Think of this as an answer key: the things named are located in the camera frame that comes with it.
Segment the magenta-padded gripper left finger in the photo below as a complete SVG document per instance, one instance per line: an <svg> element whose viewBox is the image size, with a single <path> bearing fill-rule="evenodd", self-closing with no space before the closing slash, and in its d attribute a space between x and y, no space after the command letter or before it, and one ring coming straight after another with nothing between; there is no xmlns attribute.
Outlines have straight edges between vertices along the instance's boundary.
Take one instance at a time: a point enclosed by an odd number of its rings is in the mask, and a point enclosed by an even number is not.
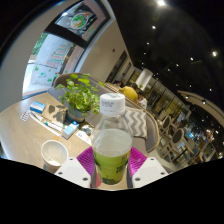
<svg viewBox="0 0 224 224"><path fill-rule="evenodd" d="M69 157L55 175L81 187L90 188L94 172L94 155L92 148L89 147L77 157Z"/></svg>

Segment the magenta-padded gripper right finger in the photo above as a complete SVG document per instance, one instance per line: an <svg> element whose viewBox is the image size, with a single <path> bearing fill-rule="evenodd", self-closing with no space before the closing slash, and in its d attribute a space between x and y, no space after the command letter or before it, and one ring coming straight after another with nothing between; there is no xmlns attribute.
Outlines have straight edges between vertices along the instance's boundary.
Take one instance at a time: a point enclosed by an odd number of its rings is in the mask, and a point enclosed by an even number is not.
<svg viewBox="0 0 224 224"><path fill-rule="evenodd" d="M132 147L128 170L133 188L140 188L168 175L167 171L155 157L146 157Z"/></svg>

